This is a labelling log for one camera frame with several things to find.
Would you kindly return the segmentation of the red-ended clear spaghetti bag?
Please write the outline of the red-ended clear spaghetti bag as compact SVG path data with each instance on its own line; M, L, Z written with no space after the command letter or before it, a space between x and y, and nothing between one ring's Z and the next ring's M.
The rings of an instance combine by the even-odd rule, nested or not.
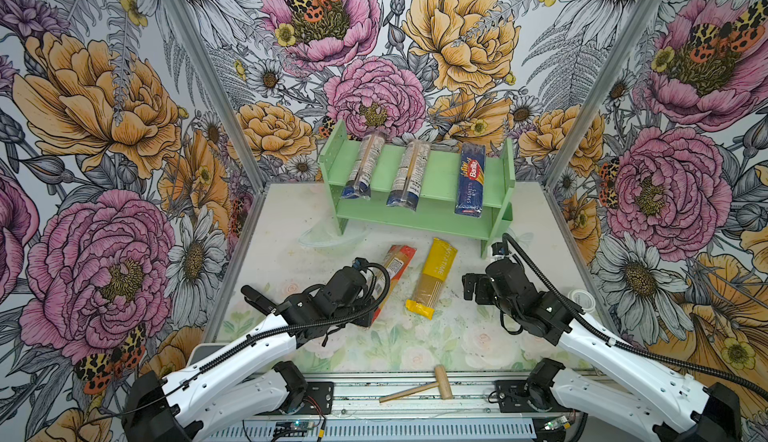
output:
M372 325L378 318L387 299L389 298L391 293L394 291L403 273L409 266L410 262L413 260L415 253L416 253L416 249L409 245L393 244L392 246L390 246L388 252L386 253L384 261L382 262L382 265L385 267L387 273L390 276L390 288L387 292L387 296L384 298L384 301L373 312L373 315L371 316L371 320L370 320L370 325Z

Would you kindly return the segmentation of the yellow spaghetti bag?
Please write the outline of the yellow spaghetti bag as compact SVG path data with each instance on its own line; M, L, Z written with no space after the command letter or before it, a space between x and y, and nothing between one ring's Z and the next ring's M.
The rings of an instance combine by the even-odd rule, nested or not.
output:
M435 306L453 266L458 250L449 242L434 238L418 282L406 300L406 309L431 320Z

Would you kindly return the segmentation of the blue Barilla spaghetti bag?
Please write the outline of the blue Barilla spaghetti bag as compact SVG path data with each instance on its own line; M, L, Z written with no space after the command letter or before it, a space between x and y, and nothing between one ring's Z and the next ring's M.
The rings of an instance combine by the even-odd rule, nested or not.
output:
M460 152L455 212L472 217L482 216L485 182L485 148L464 143Z

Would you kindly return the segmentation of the clear spaghetti bag dark end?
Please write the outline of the clear spaghetti bag dark end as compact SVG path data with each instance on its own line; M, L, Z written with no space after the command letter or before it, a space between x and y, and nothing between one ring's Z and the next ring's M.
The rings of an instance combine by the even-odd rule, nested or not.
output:
M379 156L386 144L385 136L380 132L366 135L360 143L356 162L342 189L342 199L369 199L372 194L371 180Z

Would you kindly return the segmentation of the clear spaghetti bag white label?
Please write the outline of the clear spaghetti bag white label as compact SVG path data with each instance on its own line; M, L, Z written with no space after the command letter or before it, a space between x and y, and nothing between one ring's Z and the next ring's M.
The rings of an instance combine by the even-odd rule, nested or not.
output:
M386 201L388 207L417 210L430 152L427 142L413 140L407 144Z

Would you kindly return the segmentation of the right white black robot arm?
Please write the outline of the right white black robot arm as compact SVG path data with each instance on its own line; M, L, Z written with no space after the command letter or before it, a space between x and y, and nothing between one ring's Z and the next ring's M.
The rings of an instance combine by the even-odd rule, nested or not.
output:
M593 381L544 358L524 382L497 388L500 406L576 410L644 441L741 440L740 400L729 387L705 386L636 354L559 291L537 289L518 261L496 260L482 274L463 275L462 286L465 299L493 305L501 319L516 322L515 334L576 355L612 381Z

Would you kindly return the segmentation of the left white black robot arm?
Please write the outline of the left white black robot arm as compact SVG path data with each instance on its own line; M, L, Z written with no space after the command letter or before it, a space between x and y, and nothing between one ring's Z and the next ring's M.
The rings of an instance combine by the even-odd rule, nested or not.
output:
M130 441L202 441L237 420L297 410L308 383L288 356L332 328L362 321L388 295L387 269L364 258L269 308L247 287L264 320L234 342L185 368L149 372L133 384L120 416Z

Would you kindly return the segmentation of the green wooden two-tier shelf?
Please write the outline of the green wooden two-tier shelf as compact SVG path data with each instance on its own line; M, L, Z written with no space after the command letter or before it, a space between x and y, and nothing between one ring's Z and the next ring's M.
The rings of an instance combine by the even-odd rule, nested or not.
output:
M388 207L386 200L405 148L386 144L374 169L368 199L341 197L348 175L356 162L360 143L350 140L346 127L338 123L319 156L319 167L330 197L335 231L341 235L350 220L443 233L481 242L486 256L492 242L502 238L513 221L512 196L516 184L514 152L516 142L506 140L501 156L485 162L483 209L479 217L455 212L460 154L430 153L419 203L415 211Z

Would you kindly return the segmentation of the clear tape roll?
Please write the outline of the clear tape roll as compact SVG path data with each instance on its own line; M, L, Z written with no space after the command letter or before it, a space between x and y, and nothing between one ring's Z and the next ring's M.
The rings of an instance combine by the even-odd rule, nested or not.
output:
M568 297L578 304L585 312L592 313L597 307L595 297L587 290L573 289L569 292Z

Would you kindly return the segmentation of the small wooden mallet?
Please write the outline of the small wooden mallet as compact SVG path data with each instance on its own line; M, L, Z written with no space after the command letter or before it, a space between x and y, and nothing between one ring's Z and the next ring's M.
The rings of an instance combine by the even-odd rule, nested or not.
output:
M452 400L454 398L453 390L447 371L443 365L434 368L434 381L417 387L409 388L379 398L379 403L384 404L391 401L403 399L406 397L421 394L431 389L437 389L441 400Z

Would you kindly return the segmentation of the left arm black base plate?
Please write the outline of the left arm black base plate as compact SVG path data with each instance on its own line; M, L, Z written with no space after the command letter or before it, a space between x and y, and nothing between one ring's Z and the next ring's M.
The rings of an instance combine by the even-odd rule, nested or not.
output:
M286 415L330 415L335 384L330 381L309 381L291 388L278 411Z

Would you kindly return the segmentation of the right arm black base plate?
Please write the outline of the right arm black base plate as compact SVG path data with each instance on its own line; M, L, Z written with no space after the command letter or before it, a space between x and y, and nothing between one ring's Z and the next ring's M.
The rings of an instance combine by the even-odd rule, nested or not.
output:
M549 387L530 385L522 379L496 380L487 401L496 404L501 413L573 412L555 399Z

